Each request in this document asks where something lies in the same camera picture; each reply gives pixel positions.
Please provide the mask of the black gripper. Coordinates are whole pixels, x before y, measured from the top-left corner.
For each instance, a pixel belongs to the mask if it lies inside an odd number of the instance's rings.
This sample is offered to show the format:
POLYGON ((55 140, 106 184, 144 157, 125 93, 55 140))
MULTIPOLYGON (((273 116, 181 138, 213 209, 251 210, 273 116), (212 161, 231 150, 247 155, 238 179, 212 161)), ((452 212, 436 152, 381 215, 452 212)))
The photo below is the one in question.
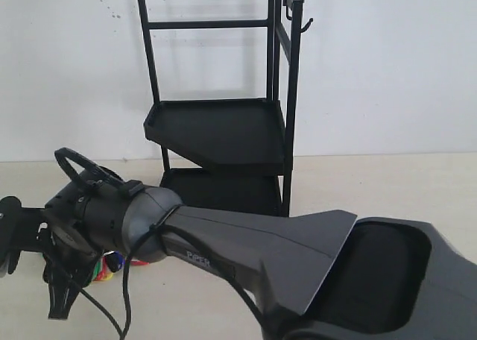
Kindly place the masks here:
POLYGON ((98 183, 61 189, 44 207, 25 207, 16 196, 1 199, 1 276, 12 274, 22 252, 42 254, 49 264, 48 319, 66 320, 79 291, 72 280, 89 280, 101 248, 80 217, 98 183))

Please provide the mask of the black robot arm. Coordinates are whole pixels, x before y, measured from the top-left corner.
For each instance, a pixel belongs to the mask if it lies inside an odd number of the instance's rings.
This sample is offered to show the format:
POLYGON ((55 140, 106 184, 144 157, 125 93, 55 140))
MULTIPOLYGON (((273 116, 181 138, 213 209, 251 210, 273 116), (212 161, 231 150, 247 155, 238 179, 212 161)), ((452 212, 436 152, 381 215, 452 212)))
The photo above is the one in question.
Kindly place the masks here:
POLYGON ((56 320, 112 251, 173 256, 226 280, 265 339, 476 337, 476 265, 421 221, 195 208, 170 189, 84 172, 42 208, 2 198, 3 273, 23 251, 45 258, 56 320))

